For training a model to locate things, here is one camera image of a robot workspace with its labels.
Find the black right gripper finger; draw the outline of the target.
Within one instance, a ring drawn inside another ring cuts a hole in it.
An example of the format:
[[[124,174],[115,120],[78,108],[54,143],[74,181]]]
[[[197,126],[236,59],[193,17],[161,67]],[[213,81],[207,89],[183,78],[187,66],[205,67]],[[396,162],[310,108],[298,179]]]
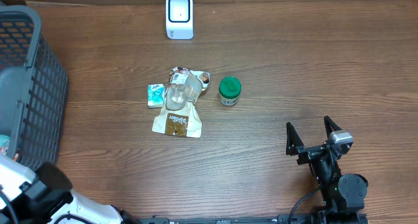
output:
[[[324,124],[327,136],[329,136],[334,131],[341,131],[342,129],[335,124],[329,116],[324,117]]]
[[[286,143],[286,155],[298,155],[299,150],[304,148],[304,144],[296,132],[291,122],[286,123],[287,129],[287,143]]]

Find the green lid seasoning jar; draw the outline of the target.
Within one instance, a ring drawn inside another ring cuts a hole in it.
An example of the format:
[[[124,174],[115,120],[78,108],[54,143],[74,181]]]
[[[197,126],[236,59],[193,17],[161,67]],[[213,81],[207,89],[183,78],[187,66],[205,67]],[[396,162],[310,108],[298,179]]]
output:
[[[219,83],[219,101],[225,106],[233,106],[238,102],[242,85],[234,76],[227,76]]]

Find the brown white snack pouch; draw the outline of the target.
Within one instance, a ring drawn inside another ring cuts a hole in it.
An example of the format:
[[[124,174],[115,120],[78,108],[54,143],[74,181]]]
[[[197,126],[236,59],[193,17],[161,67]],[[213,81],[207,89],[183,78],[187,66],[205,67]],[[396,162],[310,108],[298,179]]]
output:
[[[184,67],[170,70],[164,105],[153,120],[152,131],[164,135],[199,138],[202,122],[195,109],[201,93],[208,89],[210,73]]]

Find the teal white tissue pack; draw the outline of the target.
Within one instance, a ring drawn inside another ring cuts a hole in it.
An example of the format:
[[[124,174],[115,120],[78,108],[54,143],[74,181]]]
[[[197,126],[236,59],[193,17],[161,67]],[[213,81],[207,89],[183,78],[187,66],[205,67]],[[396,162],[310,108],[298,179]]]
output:
[[[148,107],[161,108],[164,106],[165,100],[165,86],[164,84],[150,84],[147,90]]]

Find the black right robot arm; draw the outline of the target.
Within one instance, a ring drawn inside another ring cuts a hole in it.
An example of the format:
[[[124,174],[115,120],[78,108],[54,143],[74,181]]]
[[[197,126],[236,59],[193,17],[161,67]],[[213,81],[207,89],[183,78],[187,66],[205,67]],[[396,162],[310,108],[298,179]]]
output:
[[[307,164],[318,188],[303,196],[292,207],[289,214],[280,217],[284,223],[368,223],[364,199],[368,191],[368,180],[360,174],[342,174],[337,160],[353,145],[353,136],[335,124],[329,116],[324,117],[327,139],[320,145],[305,147],[293,124],[286,124],[286,154],[298,157],[299,165]],[[320,192],[322,206],[315,206],[309,214],[296,215],[302,202]]]

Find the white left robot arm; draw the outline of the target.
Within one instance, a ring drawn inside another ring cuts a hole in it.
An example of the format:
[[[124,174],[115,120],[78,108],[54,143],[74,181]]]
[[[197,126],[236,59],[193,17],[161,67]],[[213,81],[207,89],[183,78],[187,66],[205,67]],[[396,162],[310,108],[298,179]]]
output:
[[[1,156],[1,223],[138,223],[124,210],[77,193],[66,175],[45,162],[33,171]]]

